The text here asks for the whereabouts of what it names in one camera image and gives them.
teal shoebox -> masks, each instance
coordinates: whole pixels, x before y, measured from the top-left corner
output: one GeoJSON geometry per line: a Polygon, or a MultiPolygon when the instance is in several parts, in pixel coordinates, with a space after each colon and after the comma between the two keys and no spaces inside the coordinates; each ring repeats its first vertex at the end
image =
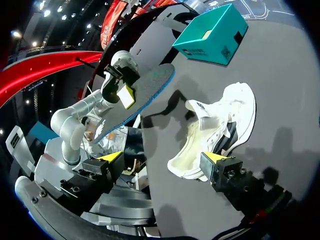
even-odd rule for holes
{"type": "Polygon", "coordinates": [[[189,59],[228,65],[248,24],[227,4],[195,17],[172,45],[189,59]]]}

red banner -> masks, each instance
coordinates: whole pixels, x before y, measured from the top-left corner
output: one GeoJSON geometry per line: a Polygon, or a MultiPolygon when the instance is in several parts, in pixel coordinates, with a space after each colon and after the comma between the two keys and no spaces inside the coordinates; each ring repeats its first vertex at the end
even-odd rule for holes
{"type": "Polygon", "coordinates": [[[159,7],[162,7],[162,6],[165,6],[165,5],[170,5],[170,4],[176,4],[178,3],[177,1],[175,0],[157,0],[153,6],[155,6],[156,8],[159,8],[159,7]]]}
{"type": "Polygon", "coordinates": [[[50,74],[82,65],[76,57],[87,63],[98,62],[98,51],[60,51],[24,58],[0,72],[0,108],[17,92],[50,74]]]}
{"type": "Polygon", "coordinates": [[[135,13],[133,14],[132,18],[131,19],[134,19],[135,17],[137,17],[138,15],[141,15],[141,14],[144,14],[146,13],[147,10],[145,10],[144,8],[142,7],[137,7],[136,10],[135,10],[135,13]]]}
{"type": "Polygon", "coordinates": [[[141,14],[144,14],[146,12],[147,12],[147,10],[145,10],[144,8],[139,7],[139,6],[135,10],[135,14],[137,14],[137,15],[141,15],[141,14]]]}
{"type": "Polygon", "coordinates": [[[126,6],[126,2],[114,0],[106,13],[100,35],[101,47],[103,49],[105,49],[110,42],[115,25],[126,6]]]}

gray insole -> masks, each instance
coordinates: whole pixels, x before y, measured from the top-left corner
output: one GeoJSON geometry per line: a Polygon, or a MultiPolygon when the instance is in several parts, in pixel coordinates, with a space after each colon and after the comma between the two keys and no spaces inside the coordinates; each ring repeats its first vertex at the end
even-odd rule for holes
{"type": "Polygon", "coordinates": [[[174,73],[175,67],[172,64],[165,63],[141,76],[132,85],[135,103],[129,109],[125,109],[122,102],[119,101],[113,108],[107,111],[97,125],[98,127],[95,132],[97,130],[101,132],[97,135],[94,133],[95,138],[93,143],[98,143],[105,135],[137,116],[165,89],[173,78],[174,73]]]}

sneaker tongue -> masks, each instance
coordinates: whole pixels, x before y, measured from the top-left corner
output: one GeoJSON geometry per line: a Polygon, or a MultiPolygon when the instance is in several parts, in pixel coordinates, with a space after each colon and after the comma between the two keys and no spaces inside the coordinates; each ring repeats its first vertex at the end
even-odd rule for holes
{"type": "Polygon", "coordinates": [[[188,100],[185,102],[185,107],[196,113],[198,119],[203,117],[210,117],[210,108],[208,104],[196,100],[188,100]]]}
{"type": "Polygon", "coordinates": [[[225,119],[228,117],[225,108],[216,103],[205,104],[196,100],[188,100],[185,102],[185,107],[193,112],[199,119],[199,129],[217,129],[221,126],[223,121],[228,121],[225,119]]]}

black shoe stripe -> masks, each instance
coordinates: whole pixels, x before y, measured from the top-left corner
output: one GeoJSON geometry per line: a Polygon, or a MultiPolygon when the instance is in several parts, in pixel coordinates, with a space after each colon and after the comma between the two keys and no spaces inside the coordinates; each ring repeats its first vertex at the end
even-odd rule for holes
{"type": "Polygon", "coordinates": [[[238,133],[237,133],[237,123],[228,122],[226,127],[229,130],[230,137],[223,135],[221,139],[217,142],[213,149],[213,153],[221,155],[222,150],[228,150],[237,140],[238,140],[238,133]]]}

